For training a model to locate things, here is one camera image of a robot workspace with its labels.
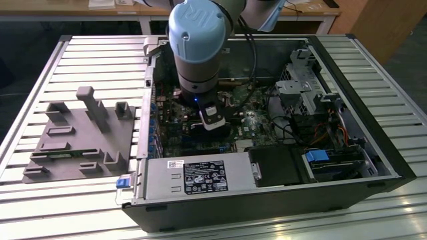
robotic arm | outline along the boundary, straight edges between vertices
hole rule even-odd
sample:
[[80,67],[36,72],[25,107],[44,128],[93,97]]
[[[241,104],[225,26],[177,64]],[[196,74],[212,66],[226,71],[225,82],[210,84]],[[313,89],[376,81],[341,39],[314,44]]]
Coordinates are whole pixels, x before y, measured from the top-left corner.
[[225,124],[217,98],[222,44],[241,16],[252,29],[269,32],[285,0],[138,0],[170,10],[168,40],[173,51],[181,96],[198,109],[209,131]]

table leg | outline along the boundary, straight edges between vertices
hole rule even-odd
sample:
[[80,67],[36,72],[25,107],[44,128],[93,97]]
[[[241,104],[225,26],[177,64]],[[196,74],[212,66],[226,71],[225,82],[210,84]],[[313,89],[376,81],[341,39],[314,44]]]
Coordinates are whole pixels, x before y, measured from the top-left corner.
[[316,34],[328,34],[336,16],[324,16]]
[[149,21],[150,17],[149,16],[140,16],[137,18],[138,24],[140,24],[140,30],[142,35],[150,35],[152,34],[152,29],[149,27]]

metal workbench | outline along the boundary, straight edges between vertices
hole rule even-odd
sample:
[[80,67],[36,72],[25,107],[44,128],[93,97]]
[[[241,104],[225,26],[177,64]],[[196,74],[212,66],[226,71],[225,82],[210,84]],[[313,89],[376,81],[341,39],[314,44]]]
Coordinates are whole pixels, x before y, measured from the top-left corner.
[[[141,104],[144,36],[73,36],[57,43],[0,147],[0,239],[424,238],[425,114],[356,39],[341,35],[318,39],[417,175],[416,180],[344,210],[153,234],[142,232],[116,204],[121,201],[116,199],[116,177],[22,184],[24,167],[48,121],[48,102],[65,101],[68,108],[82,108],[74,90],[92,86],[94,98],[102,100],[105,107],[117,101],[136,107]],[[322,77],[333,91],[326,75]],[[140,115],[137,109],[129,171],[136,169]]]

barcode sticker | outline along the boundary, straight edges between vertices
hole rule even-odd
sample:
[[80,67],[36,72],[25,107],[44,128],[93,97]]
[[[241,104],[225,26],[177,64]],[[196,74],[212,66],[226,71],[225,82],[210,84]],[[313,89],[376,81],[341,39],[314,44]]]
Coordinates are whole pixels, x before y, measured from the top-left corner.
[[184,160],[166,161],[168,169],[178,169],[184,166]]

gray 3d printed holder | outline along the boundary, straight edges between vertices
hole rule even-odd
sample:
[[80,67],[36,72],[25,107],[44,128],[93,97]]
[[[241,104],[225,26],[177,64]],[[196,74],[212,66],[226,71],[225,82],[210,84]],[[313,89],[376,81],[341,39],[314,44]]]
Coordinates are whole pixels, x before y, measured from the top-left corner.
[[118,176],[128,171],[136,108],[126,102],[104,107],[93,88],[81,86],[76,97],[86,109],[52,102],[24,183]]

